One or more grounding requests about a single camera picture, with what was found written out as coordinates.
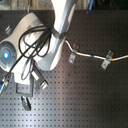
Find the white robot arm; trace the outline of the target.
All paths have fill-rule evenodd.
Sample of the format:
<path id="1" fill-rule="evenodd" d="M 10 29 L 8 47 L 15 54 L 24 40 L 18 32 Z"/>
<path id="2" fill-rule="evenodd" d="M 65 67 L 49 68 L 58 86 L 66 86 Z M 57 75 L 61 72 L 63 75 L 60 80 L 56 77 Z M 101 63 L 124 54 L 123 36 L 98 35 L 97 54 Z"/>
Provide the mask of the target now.
<path id="1" fill-rule="evenodd" d="M 53 70 L 59 62 L 62 46 L 68 32 L 77 0 L 52 0 L 55 20 L 44 25 L 33 13 L 21 16 L 13 27 L 5 31 L 7 38 L 0 42 L 0 68 L 7 75 L 0 81 L 0 96 L 7 90 L 11 77 L 16 85 L 29 85 L 29 93 L 19 93 L 26 111 L 33 96 L 34 82 L 43 89 L 48 86 L 40 70 Z"/>

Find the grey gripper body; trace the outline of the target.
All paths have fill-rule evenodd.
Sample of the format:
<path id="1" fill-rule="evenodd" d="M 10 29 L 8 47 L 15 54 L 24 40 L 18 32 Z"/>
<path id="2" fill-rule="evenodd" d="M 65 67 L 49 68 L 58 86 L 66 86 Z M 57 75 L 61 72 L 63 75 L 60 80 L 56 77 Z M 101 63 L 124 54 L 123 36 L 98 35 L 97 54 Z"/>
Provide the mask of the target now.
<path id="1" fill-rule="evenodd" d="M 41 84 L 41 73 L 39 72 L 38 68 L 35 65 L 33 65 L 30 73 L 28 74 L 26 78 L 23 78 L 21 73 L 15 73 L 14 81 L 16 82 L 16 86 L 28 85 L 30 88 L 29 92 L 16 91 L 17 95 L 24 96 L 24 97 L 32 97 L 34 82 Z"/>

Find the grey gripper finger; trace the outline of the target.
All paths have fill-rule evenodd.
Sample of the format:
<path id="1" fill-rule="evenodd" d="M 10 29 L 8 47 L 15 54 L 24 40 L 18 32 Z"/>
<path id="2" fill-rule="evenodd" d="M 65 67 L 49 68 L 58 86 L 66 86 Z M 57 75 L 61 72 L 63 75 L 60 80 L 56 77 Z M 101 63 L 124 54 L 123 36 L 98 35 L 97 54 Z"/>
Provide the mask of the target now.
<path id="1" fill-rule="evenodd" d="M 32 72 L 32 76 L 34 77 L 34 79 L 36 80 L 36 82 L 40 85 L 40 87 L 45 90 L 48 87 L 48 83 L 47 81 L 44 79 L 44 77 L 39 74 L 36 73 L 35 71 Z"/>
<path id="2" fill-rule="evenodd" d="M 21 97 L 21 104 L 26 111 L 31 110 L 31 104 L 27 97 Z"/>

